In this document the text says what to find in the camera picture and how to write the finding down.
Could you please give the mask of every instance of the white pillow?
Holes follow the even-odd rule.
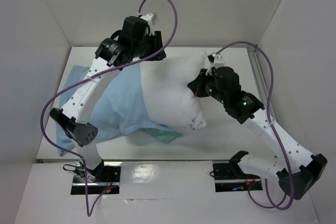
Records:
[[[157,124],[206,126],[199,98],[187,87],[204,68],[206,54],[140,63],[141,86],[149,118]]]

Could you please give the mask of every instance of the blue towel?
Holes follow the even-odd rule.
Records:
[[[88,67],[73,66],[64,88],[83,80],[88,71]],[[73,88],[60,96],[59,107],[71,98],[76,89]],[[164,143],[183,136],[149,119],[143,100],[139,64],[124,68],[111,81],[93,109],[89,122],[98,128],[97,143],[111,140],[120,134],[127,135],[139,129],[145,130]],[[56,126],[56,137],[57,144],[61,147],[68,150],[75,147],[59,125]]]

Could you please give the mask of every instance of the white table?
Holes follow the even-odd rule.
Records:
[[[85,197],[70,195],[72,173],[34,164],[15,224],[318,224],[309,193],[287,211],[264,210],[246,191],[216,193],[211,161],[123,163],[120,194],[104,195],[86,216]],[[279,202],[283,193],[271,183]],[[264,191],[254,198],[266,204]],[[97,195],[90,195],[90,205]]]
[[[90,66],[96,47],[73,47],[60,83],[61,90],[73,65]],[[208,53],[218,48],[169,47],[167,57],[196,55],[201,50]],[[243,90],[258,97],[253,71],[245,48],[229,48],[222,55],[226,65],[232,67],[240,76]],[[242,127],[226,114],[223,106],[212,98],[202,98],[202,107],[207,127],[202,130],[176,129],[185,136],[164,144],[146,133],[139,131],[128,136],[98,144],[98,151],[106,160],[215,160],[230,159],[240,150],[254,155],[270,158],[272,152],[252,132]],[[46,132],[52,140],[56,139],[56,126],[48,120]],[[63,157],[44,138],[37,159],[59,160],[77,159],[71,154]]]

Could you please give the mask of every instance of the white wall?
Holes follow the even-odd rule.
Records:
[[[41,141],[39,115],[70,45],[45,0],[0,0],[0,222],[13,223]]]
[[[142,0],[47,0],[70,43],[97,46],[135,15]],[[173,0],[179,27],[172,45],[224,45],[238,39],[258,43],[280,0]],[[159,15],[167,39],[173,14],[165,0],[150,0],[144,12]]]
[[[321,224],[336,219],[335,41],[336,0],[282,0],[259,44],[273,63],[278,120],[329,161],[310,191]]]

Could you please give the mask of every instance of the robotic arm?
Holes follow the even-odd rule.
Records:
[[[216,62],[213,56],[209,56],[209,59],[212,63]],[[254,95],[241,89],[239,76],[232,68],[212,67],[211,74],[207,73],[209,70],[202,69],[198,77],[188,84],[195,96],[213,97],[223,104],[231,117],[259,136],[279,158],[268,161],[240,151],[229,162],[245,174],[277,181],[281,189],[290,195],[289,174],[284,155],[271,128],[273,125],[282,140],[292,168],[294,199],[301,199],[320,178],[327,159],[322,154],[313,155],[297,143],[273,118],[269,122],[263,104]]]
[[[134,58],[142,59],[161,49],[161,32],[154,31],[156,19],[156,13],[127,17],[122,30],[105,39],[95,52],[96,56],[86,76],[91,81],[77,89],[61,109],[53,108],[50,112],[50,117],[64,130],[75,144],[77,152],[85,158],[90,175],[95,179],[99,179],[103,173],[104,162],[94,142],[98,129],[89,123],[89,117],[115,74],[108,72],[96,78],[92,76],[130,63]],[[150,60],[162,60],[165,57],[166,54],[162,51]]]

